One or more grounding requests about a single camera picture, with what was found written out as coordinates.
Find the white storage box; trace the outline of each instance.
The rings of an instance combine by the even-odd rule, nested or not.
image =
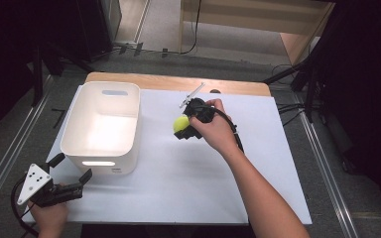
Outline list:
[[[83,172],[126,175],[140,144],[140,88],[133,83],[86,83],[73,102],[61,150]]]

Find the person's right hand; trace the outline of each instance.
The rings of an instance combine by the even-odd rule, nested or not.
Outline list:
[[[205,102],[208,106],[224,112],[221,99],[212,99]],[[210,123],[202,123],[196,117],[190,118],[190,125],[198,130],[209,146],[224,156],[231,150],[238,149],[236,139],[227,121],[217,113]]]
[[[39,205],[33,205],[33,202],[29,201],[29,207],[31,207],[30,211],[40,227],[39,237],[54,238],[61,236],[68,214],[65,202],[40,207]]]

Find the bin handle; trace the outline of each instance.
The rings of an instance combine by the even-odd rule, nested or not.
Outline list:
[[[114,162],[95,162],[95,161],[84,161],[82,162],[85,166],[95,166],[95,167],[112,167],[115,166]]]
[[[102,90],[101,91],[102,94],[106,95],[106,96],[127,96],[129,95],[129,93],[127,91],[123,91],[123,90]]]

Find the white table surface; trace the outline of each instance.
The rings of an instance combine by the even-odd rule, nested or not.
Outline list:
[[[204,139],[178,140],[173,135],[173,122],[184,110],[179,104],[187,93],[141,90],[142,137],[135,171],[126,176],[93,176],[83,189],[83,198],[68,202],[68,221],[248,222],[237,185],[223,158]],[[222,99],[252,164],[287,200],[302,222],[312,224],[274,98],[209,93],[199,93],[197,97]],[[61,152],[66,118],[48,160]],[[51,175],[55,183],[74,183],[82,173],[65,159],[51,170]],[[31,222],[33,218],[29,214],[24,220]]]

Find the yellow ball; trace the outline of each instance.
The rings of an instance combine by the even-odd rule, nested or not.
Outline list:
[[[186,115],[182,115],[176,119],[173,123],[173,131],[177,133],[178,131],[184,130],[190,124],[190,119]]]

